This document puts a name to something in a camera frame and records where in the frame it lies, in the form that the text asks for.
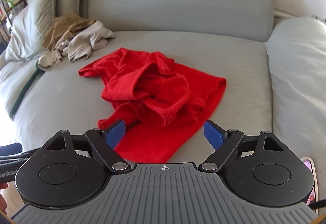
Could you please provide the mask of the person's left hand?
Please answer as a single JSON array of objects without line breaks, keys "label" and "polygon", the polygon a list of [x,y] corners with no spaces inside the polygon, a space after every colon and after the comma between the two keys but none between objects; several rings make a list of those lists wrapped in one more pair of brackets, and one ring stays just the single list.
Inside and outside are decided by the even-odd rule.
[{"label": "person's left hand", "polygon": [[[8,184],[7,183],[1,183],[0,184],[0,190],[5,190],[5,189],[7,189],[7,187],[8,187]],[[4,197],[3,197],[3,195],[2,194],[0,194],[0,210],[1,210],[1,212],[3,212],[3,214],[7,214],[6,213],[6,209],[7,209],[7,203],[6,203],[6,201],[5,201],[5,199],[4,199]]]}]

